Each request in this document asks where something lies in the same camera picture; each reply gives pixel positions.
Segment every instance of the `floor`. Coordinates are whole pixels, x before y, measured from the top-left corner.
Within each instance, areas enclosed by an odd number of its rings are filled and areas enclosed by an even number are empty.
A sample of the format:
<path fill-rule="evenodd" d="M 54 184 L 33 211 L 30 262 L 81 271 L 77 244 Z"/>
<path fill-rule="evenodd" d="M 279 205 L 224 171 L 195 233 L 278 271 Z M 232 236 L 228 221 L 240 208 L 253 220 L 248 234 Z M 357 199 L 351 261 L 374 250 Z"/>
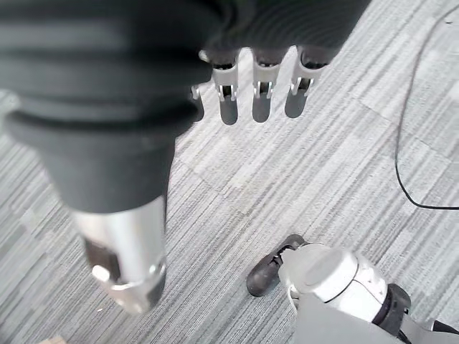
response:
<path fill-rule="evenodd" d="M 236 125 L 202 87 L 206 117 L 180 138 L 171 177 L 167 287 L 148 315 L 100 291 L 35 155 L 1 136 L 0 343 L 292 343 L 283 291 L 254 299 L 245 276 L 293 232 L 365 254 L 411 294 L 414 318 L 459 327 L 459 212 L 413 206 L 393 164 L 413 60 L 454 4 L 374 0 L 296 120 L 283 113 L 293 51 L 264 125 L 251 119 L 249 52 Z M 416 201 L 458 206 L 457 21 L 439 30 L 408 103 L 400 173 Z"/>

